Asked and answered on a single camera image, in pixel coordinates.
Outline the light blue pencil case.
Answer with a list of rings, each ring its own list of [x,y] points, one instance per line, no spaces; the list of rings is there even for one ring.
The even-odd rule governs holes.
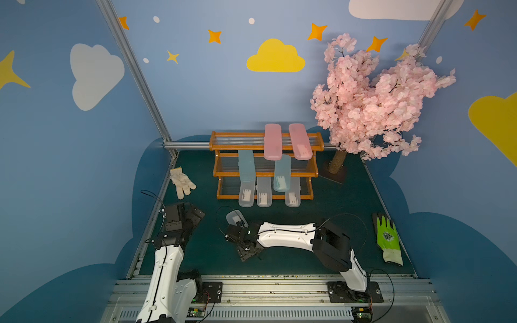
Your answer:
[[[254,164],[254,153],[252,150],[238,151],[239,177],[242,182],[254,182],[256,169]]]
[[[291,187],[291,159],[283,154],[280,160],[275,161],[273,189],[276,192],[288,192]]]

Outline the clear pencil case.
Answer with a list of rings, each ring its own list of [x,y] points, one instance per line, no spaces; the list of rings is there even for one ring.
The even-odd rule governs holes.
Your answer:
[[[244,215],[240,210],[233,210],[230,211],[226,215],[226,220],[229,225],[236,226],[236,227],[248,227],[248,222],[244,218]]]
[[[291,177],[289,190],[285,193],[285,205],[288,207],[299,207],[301,203],[300,191],[300,178]]]
[[[257,177],[257,204],[259,207],[270,207],[272,204],[272,187],[270,177]]]
[[[255,200],[255,181],[240,182],[238,204],[241,207],[252,207]]]

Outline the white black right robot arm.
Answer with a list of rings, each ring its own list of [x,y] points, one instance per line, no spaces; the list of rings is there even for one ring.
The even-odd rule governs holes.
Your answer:
[[[230,224],[225,238],[237,246],[241,261],[267,248],[303,249],[315,254],[327,269],[340,273],[352,291],[365,292],[368,287],[368,276],[356,258],[350,237],[328,219],[321,224],[295,226],[269,222]]]

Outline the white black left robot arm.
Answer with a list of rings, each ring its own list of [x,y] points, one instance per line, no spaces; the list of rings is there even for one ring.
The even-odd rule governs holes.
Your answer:
[[[184,250],[205,214],[191,203],[164,208],[164,221],[157,236],[152,279],[137,322],[184,322],[192,301],[202,288],[197,270],[180,272]]]

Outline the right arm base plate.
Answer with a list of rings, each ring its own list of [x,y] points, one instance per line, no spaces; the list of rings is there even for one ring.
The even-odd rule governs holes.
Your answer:
[[[368,281],[365,292],[356,292],[348,288],[344,281],[327,282],[327,291],[331,303],[384,303],[381,290],[377,282]]]

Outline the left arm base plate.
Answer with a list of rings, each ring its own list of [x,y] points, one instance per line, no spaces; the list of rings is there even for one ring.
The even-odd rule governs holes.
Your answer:
[[[222,282],[203,282],[193,298],[194,304],[220,304],[222,301]]]

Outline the pink pencil case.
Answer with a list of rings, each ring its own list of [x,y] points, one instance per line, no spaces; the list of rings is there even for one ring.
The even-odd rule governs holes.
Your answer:
[[[270,161],[281,160],[283,153],[282,130],[278,124],[265,125],[264,158]]]
[[[313,152],[305,126],[301,123],[290,124],[289,136],[292,142],[294,157],[297,160],[310,160]]]

